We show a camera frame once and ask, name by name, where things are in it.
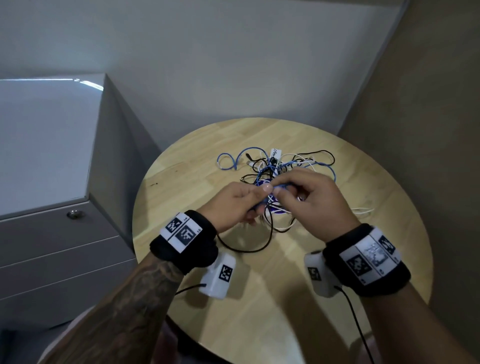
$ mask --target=fingernail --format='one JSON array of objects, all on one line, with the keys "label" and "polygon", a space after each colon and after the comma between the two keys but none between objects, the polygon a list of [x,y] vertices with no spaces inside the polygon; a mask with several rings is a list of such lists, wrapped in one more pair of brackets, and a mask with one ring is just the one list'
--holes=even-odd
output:
[{"label": "fingernail", "polygon": [[271,184],[269,183],[264,183],[262,184],[262,189],[265,191],[265,192],[268,192],[269,194],[272,193],[273,191],[273,187]]}]

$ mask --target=cabinet drawer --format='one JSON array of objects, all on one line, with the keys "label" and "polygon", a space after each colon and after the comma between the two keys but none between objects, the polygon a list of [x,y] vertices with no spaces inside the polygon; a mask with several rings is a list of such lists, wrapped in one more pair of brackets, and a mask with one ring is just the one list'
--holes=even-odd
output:
[{"label": "cabinet drawer", "polygon": [[0,299],[134,258],[116,236],[11,264],[0,268]]},{"label": "cabinet drawer", "polygon": [[0,325],[10,330],[50,328],[73,320],[121,284],[132,259],[0,300]]},{"label": "cabinet drawer", "polygon": [[[70,219],[72,210],[83,217]],[[117,236],[91,202],[0,221],[0,267]]]}]

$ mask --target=white filing cabinet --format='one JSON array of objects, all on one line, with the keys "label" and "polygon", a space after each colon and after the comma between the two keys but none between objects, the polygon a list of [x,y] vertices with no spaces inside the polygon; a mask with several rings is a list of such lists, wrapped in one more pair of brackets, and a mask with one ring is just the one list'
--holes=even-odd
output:
[{"label": "white filing cabinet", "polygon": [[0,80],[0,328],[72,320],[128,276],[145,173],[104,74]]}]

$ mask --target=wood grain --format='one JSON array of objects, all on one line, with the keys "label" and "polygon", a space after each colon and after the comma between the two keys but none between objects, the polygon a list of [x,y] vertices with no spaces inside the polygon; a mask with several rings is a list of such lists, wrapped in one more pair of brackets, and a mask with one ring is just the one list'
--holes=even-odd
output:
[{"label": "wood grain", "polygon": [[[240,159],[237,171],[222,171],[216,165],[220,153],[236,156],[249,146],[268,152],[279,148],[283,153],[331,151],[336,157],[337,184],[348,203],[375,208],[361,221],[380,227],[396,245],[412,272],[413,285],[428,302],[432,253],[425,227],[407,194],[378,163],[351,144],[286,120],[247,118],[211,124],[163,152],[146,174],[135,201],[133,244],[139,261],[172,216],[199,208],[221,187],[251,171],[246,157]],[[315,157],[329,161],[327,154]],[[317,170],[330,173],[327,168]],[[282,218],[275,222],[279,226],[287,223]],[[268,233],[261,224],[236,226],[222,237],[232,246],[254,249],[266,242]],[[316,296],[303,264],[306,253],[322,247],[323,242],[296,224],[287,233],[275,234],[264,251],[230,252],[237,267],[227,298],[220,301],[188,291],[175,298],[168,314],[193,339],[234,364],[348,363],[360,340],[348,304],[341,295]],[[198,283],[203,273],[194,270],[181,287]],[[360,300],[352,290],[347,293],[362,330],[369,332]]]}]

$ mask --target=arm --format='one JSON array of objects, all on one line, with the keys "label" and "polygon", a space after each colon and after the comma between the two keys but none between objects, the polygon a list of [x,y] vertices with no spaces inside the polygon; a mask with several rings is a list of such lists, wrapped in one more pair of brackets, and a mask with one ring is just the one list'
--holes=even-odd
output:
[{"label": "arm", "polygon": [[[254,225],[265,206],[255,211],[251,207],[272,190],[269,184],[257,187],[233,182],[198,212],[218,233],[242,221]],[[180,257],[185,256],[194,267],[205,267],[200,259],[206,246],[193,240]],[[182,271],[173,263],[149,253],[122,285],[60,340],[42,364],[150,363],[160,327],[182,279]]]},{"label": "arm", "polygon": [[[329,177],[294,168],[272,181],[273,186],[285,183],[292,185],[275,188],[274,195],[318,239],[329,242],[360,225]],[[477,363],[410,283],[395,294],[361,301],[385,363]]]},{"label": "arm", "polygon": [[410,283],[395,294],[361,301],[386,363],[477,363]]},{"label": "arm", "polygon": [[182,279],[171,262],[149,253],[42,363],[148,363]]}]

